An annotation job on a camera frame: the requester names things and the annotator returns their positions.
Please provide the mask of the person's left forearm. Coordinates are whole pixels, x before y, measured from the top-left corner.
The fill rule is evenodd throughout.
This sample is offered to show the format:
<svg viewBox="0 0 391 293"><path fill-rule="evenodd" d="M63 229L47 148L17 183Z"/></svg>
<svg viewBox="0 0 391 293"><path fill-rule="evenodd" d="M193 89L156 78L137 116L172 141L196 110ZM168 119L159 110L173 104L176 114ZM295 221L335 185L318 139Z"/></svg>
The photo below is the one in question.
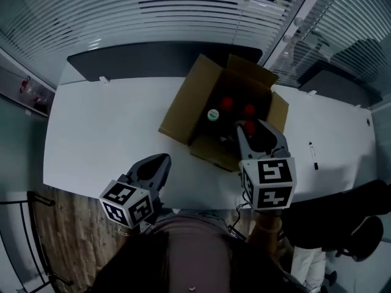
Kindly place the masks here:
<svg viewBox="0 0 391 293"><path fill-rule="evenodd" d="M130 237L136 236L141 233L140 227L135 227L135 228L127 228L124 226L121 226L118 229L118 233L120 235L121 240L128 239Z"/></svg>

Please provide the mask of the person's right forearm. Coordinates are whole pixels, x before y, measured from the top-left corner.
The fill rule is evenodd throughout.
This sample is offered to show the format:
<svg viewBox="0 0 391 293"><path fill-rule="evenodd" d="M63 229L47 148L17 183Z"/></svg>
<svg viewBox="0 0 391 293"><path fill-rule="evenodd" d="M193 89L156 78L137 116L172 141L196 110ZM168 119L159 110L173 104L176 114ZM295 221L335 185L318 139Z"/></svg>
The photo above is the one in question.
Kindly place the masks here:
<svg viewBox="0 0 391 293"><path fill-rule="evenodd" d="M255 226L247 238L247 243L269 256L274 256L282 227L281 214L281 210L255 211Z"/></svg>

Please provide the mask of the long dark desk divider panel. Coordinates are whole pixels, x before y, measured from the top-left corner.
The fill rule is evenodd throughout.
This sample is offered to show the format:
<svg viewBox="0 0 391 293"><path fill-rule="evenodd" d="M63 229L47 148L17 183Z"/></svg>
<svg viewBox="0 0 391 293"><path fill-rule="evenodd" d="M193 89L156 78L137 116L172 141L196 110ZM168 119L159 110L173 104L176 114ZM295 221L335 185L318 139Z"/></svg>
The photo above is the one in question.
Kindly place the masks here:
<svg viewBox="0 0 391 293"><path fill-rule="evenodd" d="M110 80L185 77L201 54L226 67L231 54L257 63L263 51L213 42L143 42L82 52L67 57L67 62L90 82L101 76Z"/></svg>

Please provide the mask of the whiteboard on black stand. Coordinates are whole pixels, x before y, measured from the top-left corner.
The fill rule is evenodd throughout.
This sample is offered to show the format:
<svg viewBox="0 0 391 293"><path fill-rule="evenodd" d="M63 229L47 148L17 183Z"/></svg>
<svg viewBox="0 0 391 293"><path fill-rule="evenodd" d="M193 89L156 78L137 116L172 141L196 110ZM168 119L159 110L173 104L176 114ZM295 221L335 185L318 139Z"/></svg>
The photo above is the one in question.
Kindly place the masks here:
<svg viewBox="0 0 391 293"><path fill-rule="evenodd" d="M69 293L74 286L54 271L38 235L35 207L54 205L36 192L0 192L0 293Z"/></svg>

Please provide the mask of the large clear water jug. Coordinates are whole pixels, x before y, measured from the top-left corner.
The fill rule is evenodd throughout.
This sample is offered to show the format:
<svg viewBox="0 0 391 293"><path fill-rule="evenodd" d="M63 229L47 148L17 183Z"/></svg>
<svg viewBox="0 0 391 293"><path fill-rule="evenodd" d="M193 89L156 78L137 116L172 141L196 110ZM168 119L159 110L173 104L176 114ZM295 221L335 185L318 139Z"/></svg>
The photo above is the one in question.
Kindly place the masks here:
<svg viewBox="0 0 391 293"><path fill-rule="evenodd" d="M53 93L28 76L23 79L19 88L19 100L39 112L48 114L53 102Z"/></svg>

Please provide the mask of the white table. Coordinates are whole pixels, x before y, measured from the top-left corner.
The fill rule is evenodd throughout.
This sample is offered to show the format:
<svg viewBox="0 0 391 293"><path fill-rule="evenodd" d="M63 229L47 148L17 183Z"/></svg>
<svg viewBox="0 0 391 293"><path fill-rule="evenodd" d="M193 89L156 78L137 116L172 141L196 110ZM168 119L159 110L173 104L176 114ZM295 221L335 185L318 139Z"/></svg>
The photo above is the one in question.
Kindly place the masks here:
<svg viewBox="0 0 391 293"><path fill-rule="evenodd" d="M45 141L45 184L97 198L137 161L167 153L172 166L161 201L168 208L234 209L236 173L192 156L158 129L182 78L75 82L57 88ZM284 134L296 162L296 202L350 190L377 177L371 112L291 87L273 86L288 104ZM314 169L309 142L319 169Z"/></svg>

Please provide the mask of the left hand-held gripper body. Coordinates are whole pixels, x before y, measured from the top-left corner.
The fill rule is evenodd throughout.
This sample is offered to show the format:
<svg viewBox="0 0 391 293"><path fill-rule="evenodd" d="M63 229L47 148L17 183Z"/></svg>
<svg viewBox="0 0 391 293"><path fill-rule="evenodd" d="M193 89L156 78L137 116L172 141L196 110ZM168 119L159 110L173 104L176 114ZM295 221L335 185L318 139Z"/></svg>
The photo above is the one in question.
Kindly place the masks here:
<svg viewBox="0 0 391 293"><path fill-rule="evenodd" d="M161 189L158 181L133 181L122 175L108 184L99 200L109 220L137 228L143 222L151 225L156 222L162 210Z"/></svg>

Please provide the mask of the brown cardboard box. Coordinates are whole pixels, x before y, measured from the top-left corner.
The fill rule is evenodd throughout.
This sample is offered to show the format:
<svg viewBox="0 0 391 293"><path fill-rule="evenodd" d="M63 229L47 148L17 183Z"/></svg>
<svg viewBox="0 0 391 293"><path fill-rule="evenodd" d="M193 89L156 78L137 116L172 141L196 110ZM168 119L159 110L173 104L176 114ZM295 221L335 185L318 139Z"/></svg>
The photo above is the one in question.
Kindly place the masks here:
<svg viewBox="0 0 391 293"><path fill-rule="evenodd" d="M170 105L159 131L186 145L191 155L223 170L237 172L241 160L238 124L255 122L256 134L251 140L266 151L265 157L276 145L276 139L259 120L282 133L284 131L289 104L272 91L277 80L271 71L238 56L230 55L223 68L200 55ZM229 112L219 107L225 96L233 100ZM242 115L247 104L255 107L252 118ZM208 122L206 114L210 109L219 111L217 123Z"/></svg>

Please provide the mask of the short dark desk divider panel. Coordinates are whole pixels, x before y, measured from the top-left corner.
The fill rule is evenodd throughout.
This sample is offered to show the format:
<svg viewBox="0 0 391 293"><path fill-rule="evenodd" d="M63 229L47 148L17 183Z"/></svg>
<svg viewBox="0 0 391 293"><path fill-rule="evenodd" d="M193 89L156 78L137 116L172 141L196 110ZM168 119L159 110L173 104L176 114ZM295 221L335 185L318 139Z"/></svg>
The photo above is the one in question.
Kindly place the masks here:
<svg viewBox="0 0 391 293"><path fill-rule="evenodd" d="M380 103L382 97L375 89L370 88L364 81L357 80L348 72L317 60L298 77L300 91L335 99L353 106L359 105L364 109Z"/></svg>

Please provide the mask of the black marker pen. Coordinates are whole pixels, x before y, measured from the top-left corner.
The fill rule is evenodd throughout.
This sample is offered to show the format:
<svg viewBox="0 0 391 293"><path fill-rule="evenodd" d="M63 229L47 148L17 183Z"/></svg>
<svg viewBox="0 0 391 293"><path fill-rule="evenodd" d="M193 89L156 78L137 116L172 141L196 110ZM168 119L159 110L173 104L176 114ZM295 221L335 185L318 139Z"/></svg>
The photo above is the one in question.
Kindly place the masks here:
<svg viewBox="0 0 391 293"><path fill-rule="evenodd" d="M311 151L311 154L312 154L314 169L318 170L319 169L318 161L317 161L317 158L316 158L315 149L313 147L313 143L312 142L309 142L309 147L310 147L310 151Z"/></svg>

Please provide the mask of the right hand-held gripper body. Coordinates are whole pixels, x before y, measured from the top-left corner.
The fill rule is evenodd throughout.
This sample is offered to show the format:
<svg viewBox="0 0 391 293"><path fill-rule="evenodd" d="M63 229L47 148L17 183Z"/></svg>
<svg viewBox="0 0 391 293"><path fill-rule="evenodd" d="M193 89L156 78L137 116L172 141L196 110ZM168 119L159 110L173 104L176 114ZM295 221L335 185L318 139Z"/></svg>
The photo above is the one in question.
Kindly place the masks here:
<svg viewBox="0 0 391 293"><path fill-rule="evenodd" d="M249 154L239 162L242 187L254 210L290 207L297 185L293 157L256 158Z"/></svg>

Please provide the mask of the person's torso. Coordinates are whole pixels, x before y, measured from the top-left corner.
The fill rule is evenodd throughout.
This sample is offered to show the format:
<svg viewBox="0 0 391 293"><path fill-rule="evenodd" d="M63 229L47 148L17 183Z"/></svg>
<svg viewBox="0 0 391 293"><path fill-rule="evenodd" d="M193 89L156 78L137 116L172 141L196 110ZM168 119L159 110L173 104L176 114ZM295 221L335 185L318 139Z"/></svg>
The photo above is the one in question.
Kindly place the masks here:
<svg viewBox="0 0 391 293"><path fill-rule="evenodd" d="M180 211L128 238L91 293L294 293L274 256L232 237L213 212Z"/></svg>

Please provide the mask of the black office chair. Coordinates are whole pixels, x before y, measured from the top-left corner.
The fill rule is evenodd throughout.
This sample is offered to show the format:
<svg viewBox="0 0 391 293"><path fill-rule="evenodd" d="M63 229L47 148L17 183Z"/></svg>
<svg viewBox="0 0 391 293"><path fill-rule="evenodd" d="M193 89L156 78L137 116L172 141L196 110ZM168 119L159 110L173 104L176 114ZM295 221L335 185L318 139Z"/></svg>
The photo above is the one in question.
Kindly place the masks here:
<svg viewBox="0 0 391 293"><path fill-rule="evenodd" d="M391 212L391 184L374 180L339 194L293 203L282 213L282 231L291 245L334 251L356 262L376 250Z"/></svg>

